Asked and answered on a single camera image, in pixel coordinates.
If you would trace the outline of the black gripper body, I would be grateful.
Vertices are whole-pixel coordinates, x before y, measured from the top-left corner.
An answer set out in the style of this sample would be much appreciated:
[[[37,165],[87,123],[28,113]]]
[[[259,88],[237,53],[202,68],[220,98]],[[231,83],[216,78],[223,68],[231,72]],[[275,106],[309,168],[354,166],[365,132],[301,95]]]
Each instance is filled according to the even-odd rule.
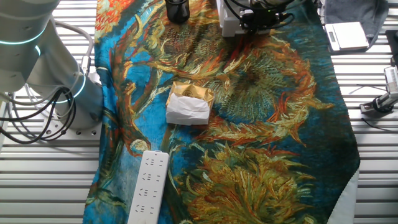
[[[283,8],[245,9],[239,12],[239,23],[246,33],[263,32],[278,29],[294,20],[292,13],[284,12]]]

